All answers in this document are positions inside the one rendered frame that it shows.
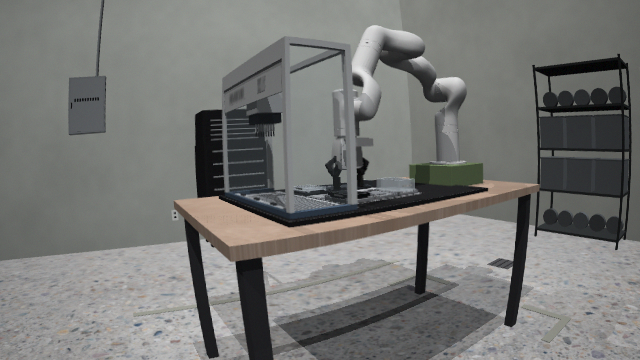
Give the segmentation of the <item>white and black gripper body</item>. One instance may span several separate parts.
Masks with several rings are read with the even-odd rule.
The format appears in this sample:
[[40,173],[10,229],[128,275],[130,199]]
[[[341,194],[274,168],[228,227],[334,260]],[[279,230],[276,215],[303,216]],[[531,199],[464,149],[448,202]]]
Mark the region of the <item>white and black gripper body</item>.
[[356,147],[356,156],[357,156],[357,169],[360,169],[363,166],[362,147]]

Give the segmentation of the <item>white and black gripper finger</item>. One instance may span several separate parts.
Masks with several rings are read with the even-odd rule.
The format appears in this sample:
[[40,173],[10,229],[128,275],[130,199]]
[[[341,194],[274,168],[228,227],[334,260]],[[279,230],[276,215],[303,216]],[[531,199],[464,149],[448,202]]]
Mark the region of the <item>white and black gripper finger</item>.
[[365,174],[365,171],[367,170],[369,161],[367,161],[366,159],[363,158],[363,169],[357,169],[357,187],[363,187],[363,175]]

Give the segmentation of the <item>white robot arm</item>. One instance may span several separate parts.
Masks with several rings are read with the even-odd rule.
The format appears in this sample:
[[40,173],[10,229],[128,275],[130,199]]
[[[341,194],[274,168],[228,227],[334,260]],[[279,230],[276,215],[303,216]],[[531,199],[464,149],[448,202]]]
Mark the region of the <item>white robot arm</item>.
[[[466,85],[457,77],[436,79],[434,67],[421,56],[424,51],[423,40],[413,33],[378,25],[365,30],[352,60],[353,85],[363,87],[359,98],[354,90],[355,138],[360,136],[359,122],[371,120],[380,104],[381,90],[372,78],[380,58],[384,64],[414,75],[428,101],[448,101],[435,114],[437,162],[430,164],[466,164],[460,161],[458,134],[458,111],[467,95]],[[373,138],[356,138],[356,147],[361,146],[373,146]]]

